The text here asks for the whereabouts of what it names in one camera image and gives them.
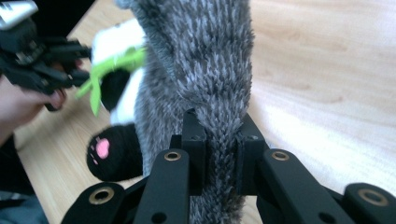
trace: light wood surface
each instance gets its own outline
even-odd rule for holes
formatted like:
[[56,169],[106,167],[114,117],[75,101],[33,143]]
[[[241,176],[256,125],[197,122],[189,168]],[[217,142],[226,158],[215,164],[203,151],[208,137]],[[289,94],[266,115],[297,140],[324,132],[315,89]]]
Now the light wood surface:
[[[340,193],[366,182],[396,195],[396,5],[393,1],[252,0],[255,32],[249,114],[276,147],[293,152],[324,186]],[[73,32],[132,18],[98,0]],[[88,98],[43,111],[17,131],[20,156],[50,223],[97,183],[85,164],[90,136],[108,125]],[[260,223],[254,197],[244,223]]]

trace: fuzzy fabric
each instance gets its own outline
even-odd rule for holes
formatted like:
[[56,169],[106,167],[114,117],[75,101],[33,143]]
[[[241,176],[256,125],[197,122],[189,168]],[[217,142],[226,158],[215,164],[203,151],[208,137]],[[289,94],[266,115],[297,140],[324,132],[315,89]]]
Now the fuzzy fabric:
[[251,87],[253,34],[248,0],[116,0],[148,40],[135,127],[149,175],[156,155],[195,108],[208,143],[206,184],[191,198],[191,223],[239,223],[235,149]]

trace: stuffed panda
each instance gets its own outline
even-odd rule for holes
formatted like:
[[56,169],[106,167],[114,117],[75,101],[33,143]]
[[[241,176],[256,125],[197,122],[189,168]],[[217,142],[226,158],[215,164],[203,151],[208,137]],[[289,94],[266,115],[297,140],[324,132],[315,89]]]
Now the stuffed panda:
[[136,20],[99,32],[92,43],[91,78],[77,93],[79,98],[91,91],[94,115],[101,107],[110,113],[110,127],[95,134],[87,146],[87,165],[103,181],[142,175],[134,102],[144,75],[144,37]]

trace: black plush paw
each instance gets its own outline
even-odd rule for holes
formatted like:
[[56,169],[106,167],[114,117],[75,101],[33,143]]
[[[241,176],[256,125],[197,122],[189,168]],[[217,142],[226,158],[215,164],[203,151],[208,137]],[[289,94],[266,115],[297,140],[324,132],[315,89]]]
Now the black plush paw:
[[134,124],[112,126],[95,135],[87,148],[87,165],[103,181],[142,175],[142,153]]

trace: wooden table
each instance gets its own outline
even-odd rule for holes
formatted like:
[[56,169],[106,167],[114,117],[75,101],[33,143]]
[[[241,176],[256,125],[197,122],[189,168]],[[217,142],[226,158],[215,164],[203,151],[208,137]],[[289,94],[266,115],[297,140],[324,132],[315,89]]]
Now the wooden table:
[[[366,182],[396,195],[396,5],[393,1],[252,0],[255,31],[249,114],[274,146],[293,152],[324,186]],[[71,36],[132,18],[98,0]],[[43,111],[17,131],[21,160],[50,223],[98,182],[85,163],[90,136],[108,125],[88,97]],[[133,182],[122,183],[129,186]],[[248,198],[244,223],[260,223]]]

